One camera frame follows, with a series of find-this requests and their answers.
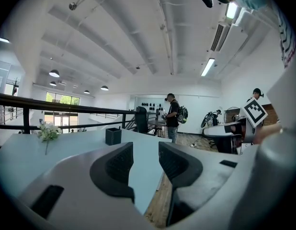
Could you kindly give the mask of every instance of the desk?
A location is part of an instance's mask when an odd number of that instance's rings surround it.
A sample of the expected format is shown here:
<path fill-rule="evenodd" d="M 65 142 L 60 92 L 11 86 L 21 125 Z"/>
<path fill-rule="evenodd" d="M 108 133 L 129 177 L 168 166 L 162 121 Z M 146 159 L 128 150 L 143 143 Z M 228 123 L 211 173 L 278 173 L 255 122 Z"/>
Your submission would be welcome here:
<path fill-rule="evenodd" d="M 161 130 L 161 135 L 160 137 L 165 138 L 165 128 L 163 132 L 163 127 L 166 127 L 166 122 L 165 121 L 159 121 L 159 120 L 151 120 L 148 121 L 149 125 L 154 125 L 154 134 L 156 135 L 159 130 Z"/>
<path fill-rule="evenodd" d="M 163 169 L 159 164 L 159 141 L 171 142 L 154 136 L 122 130 L 121 142 L 133 142 L 134 164 L 129 174 L 129 186 L 134 189 L 135 206 L 144 214 L 152 200 Z M 41 173 L 64 158 L 95 149 L 106 148 L 105 129 L 61 134 L 46 143 L 36 135 L 14 134 L 0 149 L 0 182 L 8 194 L 18 197 Z"/>

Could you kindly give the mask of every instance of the black chair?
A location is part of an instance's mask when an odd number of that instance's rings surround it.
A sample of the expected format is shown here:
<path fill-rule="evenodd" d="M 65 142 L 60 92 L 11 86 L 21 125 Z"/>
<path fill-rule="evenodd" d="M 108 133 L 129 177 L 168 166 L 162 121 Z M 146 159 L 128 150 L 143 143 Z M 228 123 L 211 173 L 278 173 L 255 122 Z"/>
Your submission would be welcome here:
<path fill-rule="evenodd" d="M 146 116 L 147 110 L 144 107 L 138 106 L 137 107 L 137 113 L 135 114 L 135 123 L 137 125 L 137 132 L 155 136 L 155 134 L 149 134 L 148 129 L 148 122 L 147 122 L 147 116 Z"/>

